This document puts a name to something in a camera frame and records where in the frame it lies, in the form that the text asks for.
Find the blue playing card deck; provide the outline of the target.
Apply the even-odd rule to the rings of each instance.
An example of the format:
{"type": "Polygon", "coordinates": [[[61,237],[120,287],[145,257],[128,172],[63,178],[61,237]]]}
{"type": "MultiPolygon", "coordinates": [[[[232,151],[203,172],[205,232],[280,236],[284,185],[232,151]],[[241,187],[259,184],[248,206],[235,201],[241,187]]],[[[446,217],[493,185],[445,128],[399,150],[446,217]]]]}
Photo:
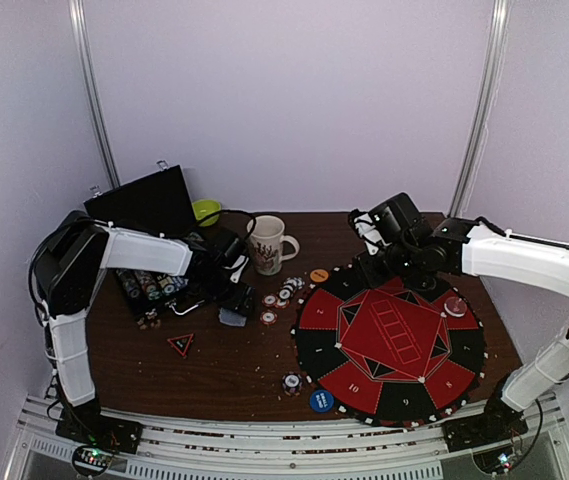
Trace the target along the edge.
{"type": "Polygon", "coordinates": [[[231,327],[242,328],[246,325],[247,321],[245,315],[226,308],[219,309],[218,317],[221,324],[231,327]]]}

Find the red triangular chip holder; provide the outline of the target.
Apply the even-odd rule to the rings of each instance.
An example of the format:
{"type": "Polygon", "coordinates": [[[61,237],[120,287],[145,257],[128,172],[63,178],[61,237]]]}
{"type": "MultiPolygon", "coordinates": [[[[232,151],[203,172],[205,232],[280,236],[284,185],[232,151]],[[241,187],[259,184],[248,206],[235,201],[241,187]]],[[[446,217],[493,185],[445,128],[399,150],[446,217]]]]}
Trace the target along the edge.
{"type": "Polygon", "coordinates": [[[189,333],[167,339],[170,347],[175,350],[182,358],[186,358],[194,340],[194,334],[189,333]]]}

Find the clear red round button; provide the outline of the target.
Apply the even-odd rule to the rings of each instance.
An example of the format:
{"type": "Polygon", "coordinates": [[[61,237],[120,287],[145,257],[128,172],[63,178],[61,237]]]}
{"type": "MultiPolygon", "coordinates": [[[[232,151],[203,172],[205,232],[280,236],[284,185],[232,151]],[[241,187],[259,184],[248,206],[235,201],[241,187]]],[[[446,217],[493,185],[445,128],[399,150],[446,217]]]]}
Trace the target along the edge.
{"type": "Polygon", "coordinates": [[[445,312],[455,318],[464,317],[468,311],[465,300],[459,296],[450,296],[444,302],[445,312]]]}

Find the stack of poker chips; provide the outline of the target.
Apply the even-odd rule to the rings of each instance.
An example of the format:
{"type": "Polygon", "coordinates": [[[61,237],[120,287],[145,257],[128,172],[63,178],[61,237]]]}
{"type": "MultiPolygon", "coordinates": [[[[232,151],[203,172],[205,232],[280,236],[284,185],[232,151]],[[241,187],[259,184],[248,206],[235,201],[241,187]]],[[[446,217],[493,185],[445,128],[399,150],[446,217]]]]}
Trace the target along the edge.
{"type": "Polygon", "coordinates": [[[302,277],[288,277],[279,287],[276,293],[277,308],[286,308],[290,304],[290,300],[302,290],[305,281],[302,277]]]}

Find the orange big blind button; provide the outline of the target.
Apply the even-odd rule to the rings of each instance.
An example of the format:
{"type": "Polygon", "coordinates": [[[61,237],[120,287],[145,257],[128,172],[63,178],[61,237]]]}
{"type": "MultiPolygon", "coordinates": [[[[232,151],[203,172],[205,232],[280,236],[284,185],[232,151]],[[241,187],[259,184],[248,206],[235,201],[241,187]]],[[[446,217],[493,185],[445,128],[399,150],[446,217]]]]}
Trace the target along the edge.
{"type": "Polygon", "coordinates": [[[325,269],[314,269],[310,272],[309,278],[313,283],[325,282],[329,277],[329,272],[325,269]]]}

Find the blue small blind button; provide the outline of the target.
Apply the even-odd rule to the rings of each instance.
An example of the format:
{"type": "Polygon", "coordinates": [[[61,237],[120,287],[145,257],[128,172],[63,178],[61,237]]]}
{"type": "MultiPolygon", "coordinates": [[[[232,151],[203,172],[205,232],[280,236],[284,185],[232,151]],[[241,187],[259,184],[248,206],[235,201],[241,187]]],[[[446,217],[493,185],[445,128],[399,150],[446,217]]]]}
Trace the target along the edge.
{"type": "Polygon", "coordinates": [[[325,389],[315,390],[309,397],[309,406],[316,413],[328,413],[334,405],[334,396],[325,389]]]}

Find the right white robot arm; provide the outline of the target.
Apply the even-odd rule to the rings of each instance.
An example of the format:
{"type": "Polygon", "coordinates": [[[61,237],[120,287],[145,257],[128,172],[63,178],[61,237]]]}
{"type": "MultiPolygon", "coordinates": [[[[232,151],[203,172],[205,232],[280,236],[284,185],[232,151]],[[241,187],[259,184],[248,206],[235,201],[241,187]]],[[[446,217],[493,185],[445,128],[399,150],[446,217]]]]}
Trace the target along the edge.
{"type": "MultiPolygon", "coordinates": [[[[499,280],[569,300],[569,242],[518,234],[483,216],[448,217],[432,226],[410,196],[399,193],[369,211],[355,209],[348,223],[365,242],[356,261],[365,282],[378,286],[398,276],[420,293],[434,291],[437,276],[499,280]]],[[[499,440],[552,386],[569,378],[569,322],[534,360],[495,387],[476,430],[499,440]]]]}

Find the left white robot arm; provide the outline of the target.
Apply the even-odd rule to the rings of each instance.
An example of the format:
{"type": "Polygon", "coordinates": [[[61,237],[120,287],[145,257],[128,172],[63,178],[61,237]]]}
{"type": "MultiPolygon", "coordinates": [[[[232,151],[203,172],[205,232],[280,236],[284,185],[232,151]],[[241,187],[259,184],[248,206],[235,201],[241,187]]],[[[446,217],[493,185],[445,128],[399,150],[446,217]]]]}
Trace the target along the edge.
{"type": "Polygon", "coordinates": [[[61,396],[72,408],[70,429],[87,444],[108,433],[102,415],[86,405],[97,400],[91,375],[86,319],[107,270],[146,271],[186,279],[216,304],[222,319],[246,322],[255,290],[233,276],[246,253],[243,238],[221,231],[212,239],[177,238],[128,229],[75,210],[36,248],[27,285],[36,318],[48,335],[48,357],[61,396]]]}

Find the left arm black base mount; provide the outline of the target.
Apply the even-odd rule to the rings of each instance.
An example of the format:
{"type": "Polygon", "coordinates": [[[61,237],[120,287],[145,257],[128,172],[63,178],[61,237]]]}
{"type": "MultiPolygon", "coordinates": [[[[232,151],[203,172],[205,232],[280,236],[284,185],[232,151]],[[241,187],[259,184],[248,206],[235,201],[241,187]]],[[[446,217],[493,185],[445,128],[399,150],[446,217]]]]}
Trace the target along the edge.
{"type": "Polygon", "coordinates": [[[82,418],[76,411],[64,408],[55,433],[76,443],[113,453],[135,454],[143,426],[141,423],[102,414],[82,418]]]}

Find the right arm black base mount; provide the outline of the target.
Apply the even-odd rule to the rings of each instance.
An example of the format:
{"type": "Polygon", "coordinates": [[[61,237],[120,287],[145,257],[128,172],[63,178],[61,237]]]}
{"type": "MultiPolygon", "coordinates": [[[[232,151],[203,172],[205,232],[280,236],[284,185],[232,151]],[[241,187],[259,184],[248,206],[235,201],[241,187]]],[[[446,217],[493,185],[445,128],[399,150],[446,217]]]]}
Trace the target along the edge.
{"type": "Polygon", "coordinates": [[[529,431],[522,412],[507,408],[473,416],[451,419],[442,424],[449,452],[457,452],[508,440],[529,431]]]}

